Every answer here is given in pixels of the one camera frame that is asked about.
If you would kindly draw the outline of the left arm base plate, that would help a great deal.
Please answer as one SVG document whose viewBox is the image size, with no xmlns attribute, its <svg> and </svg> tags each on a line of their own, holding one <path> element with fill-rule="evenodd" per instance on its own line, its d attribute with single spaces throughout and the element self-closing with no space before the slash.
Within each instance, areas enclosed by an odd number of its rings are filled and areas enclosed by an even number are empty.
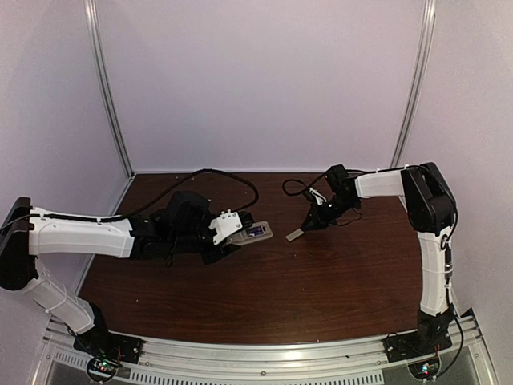
<svg viewBox="0 0 513 385">
<path fill-rule="evenodd" d="M 143 340 L 110 331 L 89 330 L 84 334 L 74 334 L 73 347 L 99 359 L 109 359 L 116 363 L 138 363 Z"/>
</svg>

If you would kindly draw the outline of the grey battery cover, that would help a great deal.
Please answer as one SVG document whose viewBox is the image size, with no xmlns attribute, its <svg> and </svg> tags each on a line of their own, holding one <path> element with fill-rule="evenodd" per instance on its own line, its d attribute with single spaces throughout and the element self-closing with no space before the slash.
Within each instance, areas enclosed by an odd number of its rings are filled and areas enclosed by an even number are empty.
<svg viewBox="0 0 513 385">
<path fill-rule="evenodd" d="M 301 230 L 301 229 L 296 229 L 294 230 L 293 232 L 291 232 L 290 234 L 288 234 L 285 239 L 288 241 L 288 242 L 292 242 L 296 239 L 298 239 L 300 236 L 302 236 L 304 234 L 304 232 Z"/>
</svg>

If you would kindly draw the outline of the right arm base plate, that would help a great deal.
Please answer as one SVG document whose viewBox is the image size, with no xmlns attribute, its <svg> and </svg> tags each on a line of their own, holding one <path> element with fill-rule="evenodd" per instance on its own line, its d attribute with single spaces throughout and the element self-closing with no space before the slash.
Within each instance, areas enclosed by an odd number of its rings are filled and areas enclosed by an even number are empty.
<svg viewBox="0 0 513 385">
<path fill-rule="evenodd" d="M 384 338 L 383 345 L 388 362 L 396 363 L 426 355 L 435 355 L 440 350 L 452 347 L 452 341 L 445 334 L 434 339 L 426 339 L 415 330 L 405 334 L 391 333 Z"/>
</svg>

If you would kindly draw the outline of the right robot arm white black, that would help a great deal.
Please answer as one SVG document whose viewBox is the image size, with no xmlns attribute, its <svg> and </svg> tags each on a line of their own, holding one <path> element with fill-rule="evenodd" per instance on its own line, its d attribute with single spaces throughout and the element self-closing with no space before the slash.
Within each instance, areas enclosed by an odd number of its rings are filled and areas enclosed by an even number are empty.
<svg viewBox="0 0 513 385">
<path fill-rule="evenodd" d="M 442 345 L 454 319 L 451 295 L 452 251 L 458 212 L 455 198 L 435 163 L 389 168 L 374 172 L 350 171 L 335 165 L 323 174 L 333 195 L 323 197 L 312 184 L 300 190 L 309 202 L 302 232 L 336 225 L 364 199 L 400 197 L 417 234 L 422 258 L 422 296 L 417 330 L 410 345 L 422 355 Z"/>
</svg>

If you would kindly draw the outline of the grey remote control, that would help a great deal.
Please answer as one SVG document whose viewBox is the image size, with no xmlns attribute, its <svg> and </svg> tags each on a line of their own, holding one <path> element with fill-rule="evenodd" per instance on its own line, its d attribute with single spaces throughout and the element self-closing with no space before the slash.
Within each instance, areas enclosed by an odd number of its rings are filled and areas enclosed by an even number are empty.
<svg viewBox="0 0 513 385">
<path fill-rule="evenodd" d="M 273 237 L 273 231 L 267 221 L 259 221 L 251 228 L 241 230 L 229 237 L 228 243 L 231 245 L 250 245 L 259 241 L 265 241 Z"/>
</svg>

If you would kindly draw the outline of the purple battery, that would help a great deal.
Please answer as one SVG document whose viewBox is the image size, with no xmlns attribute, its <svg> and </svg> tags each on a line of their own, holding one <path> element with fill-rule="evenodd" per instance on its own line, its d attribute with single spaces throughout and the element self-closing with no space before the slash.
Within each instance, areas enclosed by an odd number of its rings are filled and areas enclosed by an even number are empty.
<svg viewBox="0 0 513 385">
<path fill-rule="evenodd" d="M 265 234 L 265 227 L 264 226 L 255 226 L 251 229 L 247 229 L 246 233 L 249 237 L 258 237 Z"/>
</svg>

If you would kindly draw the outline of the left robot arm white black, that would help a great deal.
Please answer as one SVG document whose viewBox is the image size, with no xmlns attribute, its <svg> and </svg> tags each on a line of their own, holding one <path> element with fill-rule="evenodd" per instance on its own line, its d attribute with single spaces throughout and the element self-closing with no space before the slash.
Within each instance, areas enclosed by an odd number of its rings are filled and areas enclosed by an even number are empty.
<svg viewBox="0 0 513 385">
<path fill-rule="evenodd" d="M 227 240 L 252 225 L 249 213 L 213 214 L 206 198 L 176 192 L 167 207 L 148 217 L 82 217 L 36 208 L 19 197 L 1 227 L 1 287 L 28 294 L 47 313 L 64 321 L 75 340 L 107 356 L 115 349 L 102 311 L 67 292 L 36 259 L 42 254 L 95 254 L 130 260 L 198 253 L 212 264 L 237 250 Z"/>
</svg>

